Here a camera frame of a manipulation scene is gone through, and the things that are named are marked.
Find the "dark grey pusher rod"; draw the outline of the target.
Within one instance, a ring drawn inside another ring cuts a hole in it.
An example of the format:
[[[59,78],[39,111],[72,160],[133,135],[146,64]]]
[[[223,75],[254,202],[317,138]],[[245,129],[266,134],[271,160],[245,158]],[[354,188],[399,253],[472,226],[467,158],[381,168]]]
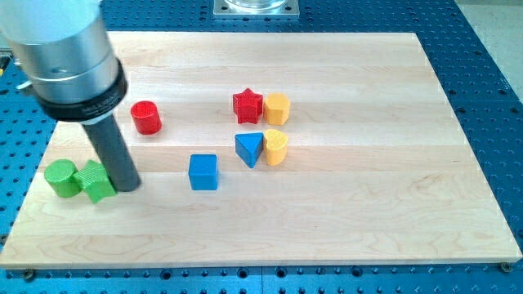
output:
[[[113,115],[83,129],[117,191],[131,192],[141,178]]]

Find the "black flange ring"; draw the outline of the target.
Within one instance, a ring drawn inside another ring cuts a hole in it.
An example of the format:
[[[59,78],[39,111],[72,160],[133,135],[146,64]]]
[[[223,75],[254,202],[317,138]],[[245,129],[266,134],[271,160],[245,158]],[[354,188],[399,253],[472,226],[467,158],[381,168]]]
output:
[[[123,65],[118,61],[118,76],[114,83],[103,93],[73,104],[54,103],[37,95],[37,102],[42,111],[58,121],[80,123],[99,118],[114,109],[127,94],[128,84]]]

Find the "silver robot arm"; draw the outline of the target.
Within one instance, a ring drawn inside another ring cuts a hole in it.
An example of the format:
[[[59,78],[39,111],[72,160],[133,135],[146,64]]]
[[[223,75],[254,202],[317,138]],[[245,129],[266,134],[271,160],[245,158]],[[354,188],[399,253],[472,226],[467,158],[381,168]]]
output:
[[[115,189],[141,183],[113,112],[127,93],[98,1],[1,2],[1,33],[49,117],[80,123]]]

